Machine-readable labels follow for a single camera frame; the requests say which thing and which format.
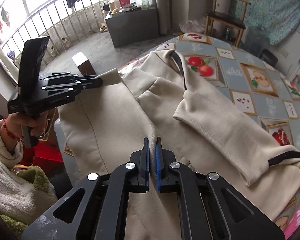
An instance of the slipper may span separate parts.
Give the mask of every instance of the slipper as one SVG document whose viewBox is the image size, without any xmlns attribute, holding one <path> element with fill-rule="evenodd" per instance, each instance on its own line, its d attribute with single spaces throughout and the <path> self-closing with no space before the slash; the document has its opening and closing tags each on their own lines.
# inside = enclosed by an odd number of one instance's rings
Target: slipper
<svg viewBox="0 0 300 240">
<path fill-rule="evenodd" d="M 102 25 L 100 26 L 100 32 L 107 32 L 107 31 L 108 31 L 108 27 L 105 26 L 105 24 L 102 24 Z"/>
</svg>

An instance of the black trim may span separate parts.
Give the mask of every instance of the black trim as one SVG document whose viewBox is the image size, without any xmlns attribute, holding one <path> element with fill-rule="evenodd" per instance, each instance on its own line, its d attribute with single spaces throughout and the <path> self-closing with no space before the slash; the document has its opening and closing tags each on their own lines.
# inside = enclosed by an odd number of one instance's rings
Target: black trim
<svg viewBox="0 0 300 240">
<path fill-rule="evenodd" d="M 183 67 L 182 67 L 182 62 L 181 62 L 181 58 L 179 57 L 179 55 L 175 52 L 172 52 L 170 54 L 170 56 L 174 59 L 174 61 L 176 62 L 179 70 L 180 70 L 180 74 L 181 76 L 183 77 L 183 84 L 185 86 L 185 90 L 187 90 L 187 87 L 186 87 L 186 79 L 185 79 L 185 73 L 183 72 Z"/>
<path fill-rule="evenodd" d="M 282 153 L 282 154 L 268 160 L 269 167 L 271 167 L 272 165 L 277 165 L 277 164 L 283 162 L 284 160 L 294 159 L 294 158 L 300 159 L 300 152 L 289 151 L 289 152 Z"/>
</svg>

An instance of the balcony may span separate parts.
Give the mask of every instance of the balcony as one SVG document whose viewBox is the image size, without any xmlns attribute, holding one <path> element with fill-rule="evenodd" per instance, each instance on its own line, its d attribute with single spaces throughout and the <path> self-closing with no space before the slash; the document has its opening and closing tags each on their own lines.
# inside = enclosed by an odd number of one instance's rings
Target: balcony
<svg viewBox="0 0 300 240">
<path fill-rule="evenodd" d="M 71 57 L 82 51 L 100 74 L 171 38 L 161 37 L 115 49 L 109 33 L 99 32 L 104 22 L 102 6 L 108 1 L 81 0 L 67 8 L 66 0 L 6 0 L 2 8 L 10 14 L 10 27 L 3 24 L 1 47 L 5 53 L 15 51 L 19 67 L 24 43 L 30 38 L 50 35 L 42 71 L 77 72 Z"/>
</svg>

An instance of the metal screw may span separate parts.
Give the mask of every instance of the metal screw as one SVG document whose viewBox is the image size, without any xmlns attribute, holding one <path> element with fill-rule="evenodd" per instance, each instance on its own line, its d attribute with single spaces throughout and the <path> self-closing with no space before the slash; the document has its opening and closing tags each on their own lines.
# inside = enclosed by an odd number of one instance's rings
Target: metal screw
<svg viewBox="0 0 300 240">
<path fill-rule="evenodd" d="M 170 167 L 173 169 L 179 169 L 180 166 L 181 166 L 180 163 L 177 163 L 177 162 L 173 162 L 170 164 Z"/>
<path fill-rule="evenodd" d="M 126 164 L 126 168 L 127 168 L 128 170 L 134 169 L 135 166 L 136 166 L 136 165 L 135 165 L 134 163 L 127 163 L 127 164 Z"/>
<path fill-rule="evenodd" d="M 209 178 L 213 179 L 213 180 L 217 180 L 217 179 L 219 179 L 219 174 L 215 173 L 215 172 L 212 172 L 212 173 L 209 174 Z"/>
<path fill-rule="evenodd" d="M 98 174 L 96 173 L 90 173 L 88 175 L 88 180 L 96 180 L 98 178 Z"/>
</svg>

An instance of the concrete floor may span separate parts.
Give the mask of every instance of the concrete floor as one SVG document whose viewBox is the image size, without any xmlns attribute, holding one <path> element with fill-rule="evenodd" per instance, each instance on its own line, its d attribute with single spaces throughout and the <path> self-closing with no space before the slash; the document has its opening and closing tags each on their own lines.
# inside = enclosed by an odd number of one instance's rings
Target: concrete floor
<svg viewBox="0 0 300 240">
<path fill-rule="evenodd" d="M 90 60 L 97 75 L 100 75 L 113 68 L 120 68 L 133 58 L 173 37 L 173 35 L 165 35 L 154 40 L 141 41 L 124 47 L 114 48 L 109 32 L 98 32 L 58 55 L 42 69 L 42 72 L 70 71 L 71 73 L 79 74 L 78 68 L 72 61 L 72 56 L 81 51 Z"/>
</svg>

